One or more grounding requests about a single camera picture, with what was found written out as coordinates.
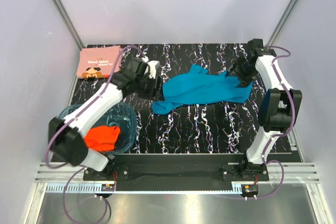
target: metal floor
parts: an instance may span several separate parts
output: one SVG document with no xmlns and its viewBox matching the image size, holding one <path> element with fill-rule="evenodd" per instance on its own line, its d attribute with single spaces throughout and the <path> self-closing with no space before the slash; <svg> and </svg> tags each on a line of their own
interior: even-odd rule
<svg viewBox="0 0 336 224">
<path fill-rule="evenodd" d="M 260 195 L 272 190 L 260 185 Z M 78 222 L 93 223 L 103 214 L 104 203 L 88 194 L 67 194 L 70 215 Z M 108 198 L 111 215 L 101 223 L 113 224 L 261 224 L 318 223 L 305 185 L 285 184 L 274 196 L 260 200 L 232 200 L 237 195 L 153 195 L 115 194 Z M 64 214 L 62 194 L 46 193 L 37 223 L 72 223 Z"/>
</svg>

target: teal towel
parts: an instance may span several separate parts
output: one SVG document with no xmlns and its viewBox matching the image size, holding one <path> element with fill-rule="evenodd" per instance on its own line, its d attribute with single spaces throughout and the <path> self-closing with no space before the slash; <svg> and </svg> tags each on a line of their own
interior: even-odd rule
<svg viewBox="0 0 336 224">
<path fill-rule="evenodd" d="M 168 114 L 181 105 L 210 104 L 215 102 L 244 103 L 251 92 L 252 83 L 237 88 L 237 77 L 225 77 L 226 71 L 213 76 L 199 65 L 192 65 L 189 73 L 173 77 L 163 85 L 163 102 L 153 102 L 155 114 Z"/>
</svg>

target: cable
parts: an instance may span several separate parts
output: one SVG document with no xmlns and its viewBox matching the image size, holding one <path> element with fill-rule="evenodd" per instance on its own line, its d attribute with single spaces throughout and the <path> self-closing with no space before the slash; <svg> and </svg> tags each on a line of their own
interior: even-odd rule
<svg viewBox="0 0 336 224">
<path fill-rule="evenodd" d="M 282 78 L 277 70 L 277 68 L 275 67 L 275 62 L 280 59 L 280 58 L 284 58 L 284 57 L 289 57 L 291 56 L 291 52 L 288 50 L 288 49 L 285 49 L 283 47 L 278 47 L 278 46 L 268 46 L 268 47 L 274 47 L 274 48 L 279 48 L 279 49 L 282 49 L 284 51 L 286 51 L 288 54 L 287 55 L 279 55 L 277 57 L 275 57 L 273 60 L 272 60 L 272 67 L 273 67 L 273 70 L 279 80 L 279 82 L 281 83 L 281 86 L 283 87 L 283 89 L 285 90 L 287 96 L 288 96 L 288 99 L 289 99 L 289 103 L 290 103 L 290 106 L 291 106 L 291 111 L 292 111 L 292 120 L 290 122 L 290 125 L 287 129 L 287 131 L 284 133 L 284 134 L 275 134 L 275 135 L 272 135 L 271 138 L 268 140 L 267 144 L 265 145 L 265 148 L 263 149 L 262 153 L 261 153 L 261 156 L 262 156 L 262 161 L 265 163 L 265 165 L 268 165 L 270 163 L 277 163 L 280 168 L 281 168 L 281 180 L 280 180 L 280 183 L 278 185 L 278 187 L 271 193 L 267 194 L 267 195 L 264 195 L 264 196 L 260 196 L 258 197 L 259 199 L 265 199 L 265 198 L 268 198 L 272 195 L 274 195 L 282 186 L 282 183 L 284 182 L 283 179 L 285 178 L 285 170 L 284 170 L 284 166 L 282 165 L 281 162 L 277 161 L 277 160 L 270 160 L 270 161 L 266 161 L 265 160 L 265 153 L 266 153 L 266 150 L 268 148 L 268 146 L 270 145 L 270 143 L 272 142 L 272 137 L 282 137 L 282 136 L 287 136 L 289 134 L 289 132 L 291 132 L 291 130 L 293 129 L 293 126 L 294 126 L 294 123 L 295 123 L 295 107 L 294 107 L 294 102 L 293 102 L 293 98 L 292 96 L 290 95 L 289 93 L 289 90 L 287 89 L 286 85 L 282 83 Z"/>
<path fill-rule="evenodd" d="M 76 221 L 76 220 L 74 220 L 71 216 L 70 216 L 70 214 L 69 214 L 69 212 L 68 212 L 68 210 L 67 210 L 67 208 L 66 208 L 66 206 L 65 206 L 65 194 L 66 194 L 66 190 L 68 189 L 68 185 L 69 185 L 69 183 L 70 183 L 70 181 L 78 174 L 78 173 L 80 173 L 81 171 L 83 171 L 85 169 L 85 167 L 83 167 L 82 169 L 79 169 L 77 172 L 75 172 L 70 178 L 69 178 L 69 180 L 68 180 L 68 182 L 66 183 L 66 185 L 65 185 L 65 187 L 64 187 L 64 189 L 63 189 L 63 194 L 62 194 L 62 203 L 63 203 L 63 210 L 64 210 L 64 213 L 65 213 L 65 215 L 68 217 L 68 219 L 69 220 L 71 220 L 73 223 L 75 223 L 75 224 L 82 224 L 82 223 L 80 223 L 80 222 L 78 222 L 78 221 Z M 90 196 L 90 197 L 88 197 L 88 198 L 96 198 L 97 197 L 97 195 L 94 195 L 94 196 Z M 100 200 L 103 200 L 104 201 L 104 203 L 105 203 L 105 210 L 104 210 L 104 213 L 103 213 L 103 215 L 102 215 L 102 217 L 99 219 L 99 220 L 97 220 L 96 222 L 93 222 L 92 224 L 98 224 L 98 223 L 100 223 L 103 219 L 104 219 L 104 217 L 105 217 L 105 215 L 106 215 L 106 213 L 107 213 L 107 207 L 108 207 L 108 202 L 107 202 L 107 200 L 105 199 L 105 198 L 103 198 L 102 196 L 100 196 Z"/>
<path fill-rule="evenodd" d="M 121 49 L 121 50 L 119 51 L 119 53 L 118 53 L 118 55 L 117 55 L 117 57 L 116 57 L 116 59 L 115 59 L 114 65 L 113 65 L 113 67 L 112 67 L 112 71 L 111 71 L 111 73 L 110 73 L 110 76 L 108 77 L 106 83 L 110 83 L 110 82 L 111 82 L 113 73 L 114 73 L 114 71 L 116 70 L 116 66 L 117 66 L 117 64 L 118 64 L 118 60 L 119 60 L 119 58 L 121 57 L 121 55 L 122 55 L 127 49 L 136 49 L 136 50 L 137 50 L 143 57 L 145 57 L 144 53 L 143 53 L 139 48 L 137 48 L 137 47 L 135 47 L 135 46 L 126 46 L 126 47 L 124 47 L 123 49 Z M 97 101 L 97 100 L 104 94 L 104 92 L 106 91 L 107 87 L 108 87 L 108 85 L 105 85 L 105 87 L 104 87 L 103 90 L 98 94 L 97 97 L 95 97 L 95 98 L 94 98 L 88 105 L 86 105 L 81 111 L 79 111 L 79 112 L 75 115 L 74 118 L 72 118 L 71 120 L 69 120 L 69 122 L 65 123 L 65 124 L 64 124 L 64 125 L 63 125 L 63 126 L 56 132 L 56 133 L 55 133 L 55 135 L 52 136 L 52 138 L 50 139 L 50 141 L 49 141 L 49 143 L 48 143 L 48 145 L 47 145 L 47 149 L 46 149 L 46 152 L 45 152 L 45 162 L 46 162 L 47 167 L 49 167 L 49 168 L 51 168 L 51 169 L 56 169 L 56 168 L 63 167 L 63 166 L 65 166 L 65 165 L 67 164 L 67 163 L 63 163 L 63 164 L 58 165 L 58 166 L 51 166 L 51 165 L 50 165 L 48 154 L 49 154 L 49 151 L 50 151 L 50 148 L 51 148 L 52 144 L 54 143 L 54 141 L 56 140 L 56 138 L 59 136 L 59 134 L 62 133 L 62 131 L 63 131 L 67 126 L 69 126 L 69 125 L 70 125 L 76 118 L 78 118 L 80 115 L 82 115 L 82 114 L 84 113 L 85 110 L 87 110 L 91 105 L 93 105 L 93 104 L 94 104 L 94 103 L 95 103 L 95 102 L 96 102 L 96 101 Z M 63 190 L 62 203 L 63 203 L 63 210 L 64 210 L 64 213 L 65 213 L 65 215 L 68 217 L 68 219 L 71 220 L 71 221 L 72 221 L 73 223 L 75 223 L 75 224 L 81 224 L 81 223 L 80 223 L 80 222 L 77 222 L 77 221 L 74 220 L 74 219 L 72 219 L 72 217 L 70 216 L 69 211 L 67 210 L 66 205 L 65 205 L 65 194 L 66 194 L 66 190 L 67 190 L 68 185 L 69 185 L 69 183 L 71 182 L 71 180 L 72 180 L 78 173 L 80 173 L 81 171 L 83 171 L 84 169 L 85 169 L 85 167 L 83 167 L 82 169 L 79 169 L 77 172 L 75 172 L 75 173 L 69 178 L 69 180 L 68 180 L 68 182 L 66 183 L 66 185 L 65 185 L 65 187 L 64 187 L 64 190 Z M 114 181 L 115 181 L 115 180 L 116 180 L 116 177 L 117 177 L 117 173 L 116 173 L 116 175 L 113 174 L 113 176 L 114 176 Z M 92 224 L 98 224 L 98 223 L 100 223 L 100 222 L 103 220 L 103 218 L 105 217 L 106 213 L 107 213 L 107 208 L 108 208 L 109 203 L 108 203 L 108 201 L 107 201 L 105 198 L 103 198 L 102 196 L 100 196 L 100 199 L 101 199 L 101 200 L 103 199 L 104 202 L 105 202 L 105 211 L 104 211 L 102 217 L 101 217 L 98 221 L 96 221 L 96 222 L 94 222 L 94 223 L 92 223 Z"/>
</svg>

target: white wall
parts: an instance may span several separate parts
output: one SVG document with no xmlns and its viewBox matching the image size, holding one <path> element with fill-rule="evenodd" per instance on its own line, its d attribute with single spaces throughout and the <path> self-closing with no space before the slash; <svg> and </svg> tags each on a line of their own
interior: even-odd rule
<svg viewBox="0 0 336 224">
<path fill-rule="evenodd" d="M 299 0 L 274 45 L 288 48 L 280 60 L 286 78 L 302 90 L 296 128 L 304 156 L 316 165 L 336 220 L 336 0 Z"/>
<path fill-rule="evenodd" d="M 290 0 L 62 0 L 84 44 L 268 41 Z"/>
<path fill-rule="evenodd" d="M 22 223 L 79 50 L 51 0 L 0 0 L 0 219 Z"/>
</svg>

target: cartoon character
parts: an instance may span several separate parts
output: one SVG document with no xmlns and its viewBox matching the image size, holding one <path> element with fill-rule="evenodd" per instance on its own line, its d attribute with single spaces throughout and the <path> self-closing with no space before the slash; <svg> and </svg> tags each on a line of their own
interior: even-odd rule
<svg viewBox="0 0 336 224">
<path fill-rule="evenodd" d="M 87 72 L 82 73 L 83 78 L 101 78 L 103 77 L 100 68 L 87 68 Z"/>
</svg>

